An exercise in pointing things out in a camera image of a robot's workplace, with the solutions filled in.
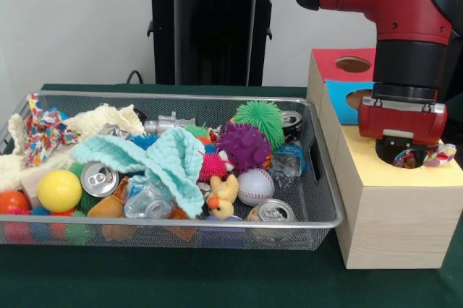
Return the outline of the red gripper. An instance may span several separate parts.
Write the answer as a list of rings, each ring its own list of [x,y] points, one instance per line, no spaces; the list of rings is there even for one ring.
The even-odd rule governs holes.
[[[441,139],[447,120],[442,103],[406,103],[364,97],[358,109],[360,135],[375,140],[386,163],[424,163]]]

